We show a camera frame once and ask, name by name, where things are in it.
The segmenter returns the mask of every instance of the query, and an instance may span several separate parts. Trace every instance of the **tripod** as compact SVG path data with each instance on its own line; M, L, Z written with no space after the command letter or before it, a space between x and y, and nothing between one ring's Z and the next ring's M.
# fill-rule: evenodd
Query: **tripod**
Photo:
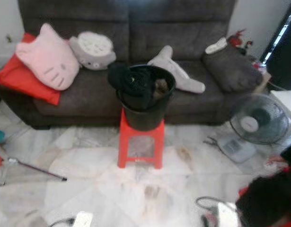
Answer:
M6 184L8 170L9 170L9 168L11 166L22 166L22 167L25 167L25 168L36 170L36 171L38 171L40 173L43 173L43 174L46 174L46 175L53 176L55 178L60 179L61 181L67 181L67 178L64 177L64 176L60 176L60 175L57 175L57 174L50 173L50 172L48 172L48 171L46 171L44 169L40 169L38 167L35 167L35 166L29 165L27 163L21 162L17 158L9 157L7 155L7 153L6 153L6 151L4 150L4 148L1 145L0 145L0 157L3 159L3 162L2 162L3 170L2 170L2 176L1 176L1 179L0 179L0 186L4 186Z

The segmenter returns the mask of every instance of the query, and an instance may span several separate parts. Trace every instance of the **fan base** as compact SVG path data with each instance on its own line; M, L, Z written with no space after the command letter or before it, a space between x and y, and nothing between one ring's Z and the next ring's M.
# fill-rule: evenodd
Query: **fan base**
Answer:
M245 162L256 153L256 148L252 143L240 138L235 133L218 139L217 145L228 158L236 163Z

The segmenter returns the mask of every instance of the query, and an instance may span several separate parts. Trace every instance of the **pink hello kitty pillow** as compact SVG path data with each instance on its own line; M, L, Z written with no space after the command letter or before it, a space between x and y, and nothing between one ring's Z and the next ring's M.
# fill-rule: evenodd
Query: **pink hello kitty pillow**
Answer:
M33 42L18 43L16 55L38 80L55 90L67 89L79 71L70 46L49 24L42 25Z

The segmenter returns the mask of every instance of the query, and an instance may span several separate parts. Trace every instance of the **red pillow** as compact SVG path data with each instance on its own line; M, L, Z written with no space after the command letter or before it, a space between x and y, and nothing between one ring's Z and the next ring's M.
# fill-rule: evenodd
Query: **red pillow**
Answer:
M30 43L35 38L31 34L25 33L22 42ZM41 83L15 54L0 70L0 84L34 98L43 99L53 105L58 105L59 103L60 91Z

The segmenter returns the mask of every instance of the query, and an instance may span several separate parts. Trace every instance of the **totoro plush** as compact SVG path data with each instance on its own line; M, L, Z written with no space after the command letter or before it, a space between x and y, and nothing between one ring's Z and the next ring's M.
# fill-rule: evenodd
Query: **totoro plush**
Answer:
M78 61L90 70L105 70L116 60L113 43L105 35L82 32L72 36L69 44Z

